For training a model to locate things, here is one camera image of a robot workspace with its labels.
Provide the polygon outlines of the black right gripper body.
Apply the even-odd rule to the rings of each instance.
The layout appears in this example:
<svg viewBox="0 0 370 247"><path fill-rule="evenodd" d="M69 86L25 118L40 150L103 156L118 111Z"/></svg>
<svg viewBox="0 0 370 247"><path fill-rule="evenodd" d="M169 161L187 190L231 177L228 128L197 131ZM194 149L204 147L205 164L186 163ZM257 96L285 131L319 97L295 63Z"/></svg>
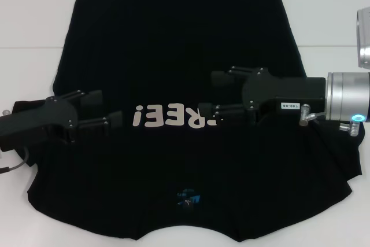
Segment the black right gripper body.
<svg viewBox="0 0 370 247"><path fill-rule="evenodd" d="M242 104L259 115L266 113L299 114L302 105L313 113L325 110L326 80L324 78L271 75L266 68L254 70L242 87Z"/></svg>

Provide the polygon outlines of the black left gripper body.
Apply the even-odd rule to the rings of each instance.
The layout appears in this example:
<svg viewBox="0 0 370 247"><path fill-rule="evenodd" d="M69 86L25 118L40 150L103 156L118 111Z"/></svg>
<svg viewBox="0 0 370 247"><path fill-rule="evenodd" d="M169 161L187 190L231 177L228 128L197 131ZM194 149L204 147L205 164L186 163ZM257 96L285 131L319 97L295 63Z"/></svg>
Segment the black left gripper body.
<svg viewBox="0 0 370 247"><path fill-rule="evenodd" d="M67 100L48 98L36 108L1 117L1 150L29 147L49 139L74 142L77 111Z"/></svg>

